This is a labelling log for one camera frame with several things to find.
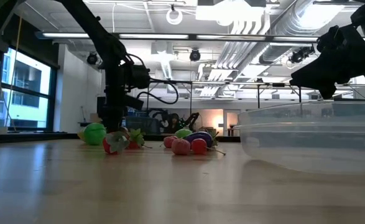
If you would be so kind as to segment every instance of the pink toy fruit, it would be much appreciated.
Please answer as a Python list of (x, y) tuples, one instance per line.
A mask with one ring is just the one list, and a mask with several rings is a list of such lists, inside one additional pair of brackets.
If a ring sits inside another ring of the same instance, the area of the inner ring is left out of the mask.
[(204, 139), (195, 139), (192, 141), (193, 153), (205, 155), (207, 153), (207, 142)]
[(164, 138), (164, 146), (166, 148), (171, 148), (172, 146), (172, 143), (174, 142), (174, 140), (178, 139), (176, 136), (169, 136), (169, 137), (166, 137)]
[(190, 152), (190, 143), (184, 139), (176, 139), (172, 142), (171, 150), (175, 155), (187, 156)]

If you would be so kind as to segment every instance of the toy eggplant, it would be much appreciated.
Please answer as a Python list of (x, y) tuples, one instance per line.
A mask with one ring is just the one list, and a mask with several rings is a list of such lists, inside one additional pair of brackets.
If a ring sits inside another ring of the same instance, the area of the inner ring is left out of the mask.
[(213, 138), (211, 137), (210, 134), (208, 134), (207, 132), (204, 132), (204, 131), (199, 131), (199, 132), (190, 134), (190, 135), (186, 136), (184, 139), (187, 140), (189, 143), (192, 143), (192, 141), (195, 139), (204, 139), (207, 143), (207, 147), (213, 146)]

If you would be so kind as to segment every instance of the green ball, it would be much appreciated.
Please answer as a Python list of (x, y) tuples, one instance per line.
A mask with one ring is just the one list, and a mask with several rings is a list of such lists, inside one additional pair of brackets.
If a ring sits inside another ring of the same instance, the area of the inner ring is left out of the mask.
[(99, 146), (102, 144), (106, 136), (106, 129), (103, 124), (92, 123), (84, 130), (85, 142), (91, 146)]
[(180, 129), (178, 130), (176, 133), (175, 133), (175, 136), (177, 138), (185, 138), (187, 137), (188, 135), (190, 135), (192, 133), (191, 130), (189, 129)]

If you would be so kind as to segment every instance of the clear plastic container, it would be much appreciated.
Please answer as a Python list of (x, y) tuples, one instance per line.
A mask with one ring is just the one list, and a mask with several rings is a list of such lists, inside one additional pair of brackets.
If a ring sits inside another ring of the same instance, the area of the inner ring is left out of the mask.
[(239, 115), (241, 144), (254, 159), (289, 169), (365, 174), (365, 103), (299, 103)]

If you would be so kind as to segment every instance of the table surface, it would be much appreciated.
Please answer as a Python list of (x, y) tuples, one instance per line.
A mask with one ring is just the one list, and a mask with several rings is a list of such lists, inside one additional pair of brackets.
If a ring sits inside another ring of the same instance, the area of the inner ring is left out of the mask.
[(107, 156), (79, 140), (0, 144), (0, 223), (365, 223), (365, 176), (308, 174), (153, 149)]

